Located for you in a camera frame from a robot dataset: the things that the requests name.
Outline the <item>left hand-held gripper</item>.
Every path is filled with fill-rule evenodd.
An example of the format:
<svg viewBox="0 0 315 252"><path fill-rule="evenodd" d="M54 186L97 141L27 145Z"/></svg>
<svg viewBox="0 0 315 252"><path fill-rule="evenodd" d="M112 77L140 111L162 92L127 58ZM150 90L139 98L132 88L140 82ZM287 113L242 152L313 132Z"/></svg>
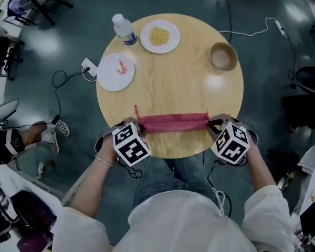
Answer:
<svg viewBox="0 0 315 252"><path fill-rule="evenodd" d="M108 132L102 134L94 145L94 150L99 152L108 136L111 137L115 153L127 166L134 166L151 155L151 148L144 138L145 126L133 118L125 118Z"/></svg>

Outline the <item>red cloth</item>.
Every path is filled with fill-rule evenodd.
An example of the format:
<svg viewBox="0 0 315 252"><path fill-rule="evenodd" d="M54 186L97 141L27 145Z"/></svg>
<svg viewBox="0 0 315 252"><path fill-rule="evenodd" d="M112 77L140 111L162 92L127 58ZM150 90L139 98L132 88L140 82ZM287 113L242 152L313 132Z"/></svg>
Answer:
<svg viewBox="0 0 315 252"><path fill-rule="evenodd" d="M203 131L209 121L207 112L140 116L136 105L134 111L146 134Z"/></svg>

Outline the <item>person's left forearm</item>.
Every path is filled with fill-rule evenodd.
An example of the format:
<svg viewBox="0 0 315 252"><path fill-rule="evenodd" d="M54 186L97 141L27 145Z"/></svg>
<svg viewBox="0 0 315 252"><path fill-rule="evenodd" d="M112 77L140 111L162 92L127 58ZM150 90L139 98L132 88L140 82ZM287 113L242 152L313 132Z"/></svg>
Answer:
<svg viewBox="0 0 315 252"><path fill-rule="evenodd" d="M96 217L103 184L113 166L115 155L112 143L104 143L76 191L71 208L91 218Z"/></svg>

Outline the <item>person's right forearm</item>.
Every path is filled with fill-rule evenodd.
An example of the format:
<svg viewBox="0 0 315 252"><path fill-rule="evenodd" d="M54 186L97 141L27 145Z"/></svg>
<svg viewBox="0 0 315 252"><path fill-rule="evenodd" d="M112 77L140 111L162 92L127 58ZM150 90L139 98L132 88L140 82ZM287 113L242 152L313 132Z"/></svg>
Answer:
<svg viewBox="0 0 315 252"><path fill-rule="evenodd" d="M268 166L259 152L258 146L254 142L250 143L250 148L246 152L246 160L251 174L254 192L265 186L276 184Z"/></svg>

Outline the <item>wooden bowl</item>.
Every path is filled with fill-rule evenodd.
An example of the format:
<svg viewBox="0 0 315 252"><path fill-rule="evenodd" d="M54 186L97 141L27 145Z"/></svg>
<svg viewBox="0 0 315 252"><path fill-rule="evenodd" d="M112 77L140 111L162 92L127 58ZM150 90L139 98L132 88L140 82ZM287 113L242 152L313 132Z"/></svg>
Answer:
<svg viewBox="0 0 315 252"><path fill-rule="evenodd" d="M238 64L237 52L229 43L215 43L211 47L210 56L212 65L223 71L232 71Z"/></svg>

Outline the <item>square white power strip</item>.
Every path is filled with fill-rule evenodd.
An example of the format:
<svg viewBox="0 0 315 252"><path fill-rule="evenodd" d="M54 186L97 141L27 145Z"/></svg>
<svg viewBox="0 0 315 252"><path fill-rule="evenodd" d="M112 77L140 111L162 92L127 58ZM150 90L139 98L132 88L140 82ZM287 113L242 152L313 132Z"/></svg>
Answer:
<svg viewBox="0 0 315 252"><path fill-rule="evenodd" d="M90 61L88 58L85 58L83 62L81 63L83 71L87 71L89 74L91 74L92 77L97 76L98 67Z"/></svg>

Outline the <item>white plate with yellow food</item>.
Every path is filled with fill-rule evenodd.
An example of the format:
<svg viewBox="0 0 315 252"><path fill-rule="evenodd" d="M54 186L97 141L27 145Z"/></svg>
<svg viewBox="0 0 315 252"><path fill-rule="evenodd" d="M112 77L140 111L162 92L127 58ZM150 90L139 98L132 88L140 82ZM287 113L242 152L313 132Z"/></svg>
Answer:
<svg viewBox="0 0 315 252"><path fill-rule="evenodd" d="M153 27L161 27L163 29L167 29L170 32L170 40L168 44L162 46L153 46L149 41L150 29ZM154 54L166 54L174 50L179 42L181 36L178 28L167 20L153 20L147 23L142 29L140 33L140 42L141 45L149 52Z"/></svg>

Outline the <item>clear plastic water bottle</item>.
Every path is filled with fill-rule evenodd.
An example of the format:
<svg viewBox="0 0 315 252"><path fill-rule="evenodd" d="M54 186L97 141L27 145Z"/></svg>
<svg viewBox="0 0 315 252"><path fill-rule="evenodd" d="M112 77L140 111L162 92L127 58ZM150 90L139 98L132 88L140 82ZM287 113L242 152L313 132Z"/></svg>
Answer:
<svg viewBox="0 0 315 252"><path fill-rule="evenodd" d="M115 14L112 17L115 33L121 38L125 45L131 46L137 42L137 35L134 32L132 23L123 17L122 14Z"/></svg>

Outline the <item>black round pan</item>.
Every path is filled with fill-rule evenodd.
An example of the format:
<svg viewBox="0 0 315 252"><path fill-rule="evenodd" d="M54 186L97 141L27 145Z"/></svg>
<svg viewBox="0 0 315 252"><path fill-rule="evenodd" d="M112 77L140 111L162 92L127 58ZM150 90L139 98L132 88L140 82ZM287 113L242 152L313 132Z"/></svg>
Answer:
<svg viewBox="0 0 315 252"><path fill-rule="evenodd" d="M296 71L297 85L305 92L315 95L315 66L305 66Z"/></svg>

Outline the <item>person's white shirt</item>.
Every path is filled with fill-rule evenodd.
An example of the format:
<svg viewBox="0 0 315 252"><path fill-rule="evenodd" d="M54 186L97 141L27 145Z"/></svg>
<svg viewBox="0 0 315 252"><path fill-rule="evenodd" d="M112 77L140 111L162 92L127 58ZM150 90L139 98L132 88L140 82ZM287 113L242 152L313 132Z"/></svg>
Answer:
<svg viewBox="0 0 315 252"><path fill-rule="evenodd" d="M246 201L241 226L201 194L164 192L131 212L130 228L113 252L293 252L289 218L275 185Z"/></svg>

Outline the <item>long white power strip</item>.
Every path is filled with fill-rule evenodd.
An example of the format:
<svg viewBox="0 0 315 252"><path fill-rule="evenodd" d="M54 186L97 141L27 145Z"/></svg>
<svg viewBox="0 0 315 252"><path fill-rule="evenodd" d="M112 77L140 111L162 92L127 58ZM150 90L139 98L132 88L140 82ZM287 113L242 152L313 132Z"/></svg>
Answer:
<svg viewBox="0 0 315 252"><path fill-rule="evenodd" d="M286 32L286 29L284 28L284 26L278 20L275 20L275 24L276 24L279 32L281 33L281 35L284 38L287 38L287 32Z"/></svg>

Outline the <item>grey curved panel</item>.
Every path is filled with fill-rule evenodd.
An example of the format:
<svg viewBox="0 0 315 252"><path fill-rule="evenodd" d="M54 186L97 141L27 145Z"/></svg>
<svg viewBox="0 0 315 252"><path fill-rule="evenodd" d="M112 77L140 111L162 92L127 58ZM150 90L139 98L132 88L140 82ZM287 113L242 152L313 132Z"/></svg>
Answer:
<svg viewBox="0 0 315 252"><path fill-rule="evenodd" d="M19 105L19 100L11 100L0 105L0 124L13 115Z"/></svg>

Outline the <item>maroon domed appliance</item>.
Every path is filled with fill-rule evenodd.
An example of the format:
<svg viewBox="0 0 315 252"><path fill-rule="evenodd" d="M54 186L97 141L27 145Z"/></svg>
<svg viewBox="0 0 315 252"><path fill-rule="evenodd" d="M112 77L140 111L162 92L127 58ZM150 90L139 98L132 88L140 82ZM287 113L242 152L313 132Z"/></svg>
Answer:
<svg viewBox="0 0 315 252"><path fill-rule="evenodd" d="M19 238L19 252L43 252L51 247L51 229L57 217L48 205L36 194L26 190L13 195L11 201L16 213L12 230Z"/></svg>

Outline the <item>black office chair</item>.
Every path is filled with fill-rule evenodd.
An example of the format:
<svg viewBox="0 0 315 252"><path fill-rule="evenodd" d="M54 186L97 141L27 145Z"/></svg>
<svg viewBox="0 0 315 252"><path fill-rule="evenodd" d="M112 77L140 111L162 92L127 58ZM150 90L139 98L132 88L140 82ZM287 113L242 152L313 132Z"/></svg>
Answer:
<svg viewBox="0 0 315 252"><path fill-rule="evenodd" d="M22 57L17 57L20 48L24 46L24 41L15 42L7 37L0 37L0 77L14 80L11 76L11 68L14 62L19 64L24 61Z"/></svg>

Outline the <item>chair with purple cloth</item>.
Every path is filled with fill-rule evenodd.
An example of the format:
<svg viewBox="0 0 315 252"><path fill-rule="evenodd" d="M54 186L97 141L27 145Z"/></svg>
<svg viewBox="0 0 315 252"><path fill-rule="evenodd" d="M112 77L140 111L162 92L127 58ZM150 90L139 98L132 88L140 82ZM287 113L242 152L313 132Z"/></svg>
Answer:
<svg viewBox="0 0 315 252"><path fill-rule="evenodd" d="M11 0L8 4L7 17L16 20L24 25L36 25L35 22L29 20L26 16L33 10L33 3L31 1L22 4L23 0Z"/></svg>

